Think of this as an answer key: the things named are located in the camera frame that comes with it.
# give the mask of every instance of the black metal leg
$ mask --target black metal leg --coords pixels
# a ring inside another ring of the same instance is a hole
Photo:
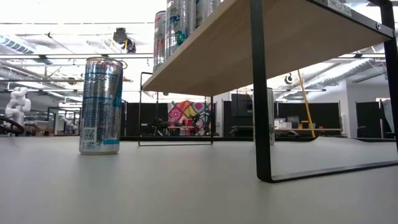
[[[141,98],[142,98],[142,74],[139,80],[139,104],[138,104],[138,146],[141,146]]]
[[[264,50],[264,26],[262,22],[262,0],[250,0],[250,23],[252,44],[252,66],[254,86],[254,131],[256,140],[257,177],[272,182],[271,152],[269,145],[269,122],[266,78],[266,56]]]
[[[156,119],[159,117],[159,92],[156,93]]]
[[[380,7],[381,10],[381,20],[383,25],[390,27],[394,30],[395,36],[395,21],[394,21],[394,11],[392,10],[392,3],[390,1],[386,2]],[[394,120],[395,137],[398,139],[398,49],[396,39],[389,40],[384,43],[384,51],[386,54],[386,67],[387,67],[387,77],[388,85],[390,89],[390,99],[392,108],[392,117]]]
[[[213,97],[210,98],[210,105],[211,105],[211,109],[210,109],[210,144],[213,144],[214,140],[213,140],[213,136],[214,136],[214,129],[216,128],[216,124],[215,124],[215,107],[214,107],[214,102],[213,102]]]

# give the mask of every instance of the metal leg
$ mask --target metal leg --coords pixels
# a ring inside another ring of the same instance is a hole
[[[385,0],[371,0],[374,4],[381,7],[382,23],[394,29],[394,13],[392,4]],[[343,174],[359,170],[375,169],[380,167],[398,166],[398,161],[378,162],[373,164],[363,164],[358,166],[336,167],[332,169],[320,169],[306,172],[298,172],[288,175],[274,175],[271,171],[271,152],[268,130],[268,109],[267,109],[267,78],[266,63],[264,53],[264,28],[262,20],[262,0],[250,0],[250,20],[251,20],[251,42],[252,42],[252,67],[254,85],[254,109],[257,115],[254,117],[254,129],[256,140],[256,162],[257,176],[259,179],[269,182],[285,182],[291,180],[320,177],[325,175]],[[392,39],[384,43],[386,51],[387,73],[390,87],[392,114],[394,126],[398,127],[398,49],[396,40]]]
[[[213,97],[210,98],[210,106],[210,144],[213,144],[214,129],[216,128]]]
[[[138,146],[141,146],[141,98],[142,98],[142,74],[139,80],[139,104],[138,104]]]
[[[381,10],[381,21],[383,25],[390,27],[394,30],[395,36],[395,21],[394,11],[392,10],[392,3],[390,1],[385,2],[383,6],[380,6]],[[394,120],[394,129],[398,128],[398,49],[396,39],[389,40],[384,43],[384,51],[386,54],[386,67],[388,85],[390,89],[392,117]],[[398,132],[395,132],[395,137],[398,139]]]
[[[271,152],[269,146],[268,99],[266,78],[266,56],[264,50],[264,26],[262,22],[262,0],[250,0],[251,43],[256,140],[257,177],[272,182]]]

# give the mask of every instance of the colorful artwork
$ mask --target colorful artwork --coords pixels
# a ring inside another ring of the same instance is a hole
[[[210,103],[195,103],[191,101],[183,101],[179,103],[169,103],[169,121],[182,123],[189,117],[199,115],[199,119],[195,126],[199,135],[205,135],[206,130],[210,131]]]

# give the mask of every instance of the shelf top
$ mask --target shelf top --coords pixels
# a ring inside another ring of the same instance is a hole
[[[145,91],[214,96],[252,84],[250,0],[225,0],[167,59]],[[263,0],[267,78],[395,37],[336,0]]]

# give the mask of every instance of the energy drink can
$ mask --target energy drink can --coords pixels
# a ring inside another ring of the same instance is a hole
[[[195,0],[167,0],[166,59],[192,34],[196,28]]]
[[[274,114],[274,92],[271,88],[267,89],[268,96],[268,127],[269,127],[269,144],[273,146],[275,144],[275,114]],[[254,94],[253,94],[253,140],[256,140],[255,122],[254,122]]]
[[[88,58],[80,121],[81,154],[119,151],[123,65],[107,57]]]
[[[197,27],[221,4],[220,0],[196,0]]]
[[[154,72],[164,63],[166,35],[166,11],[155,16]]]

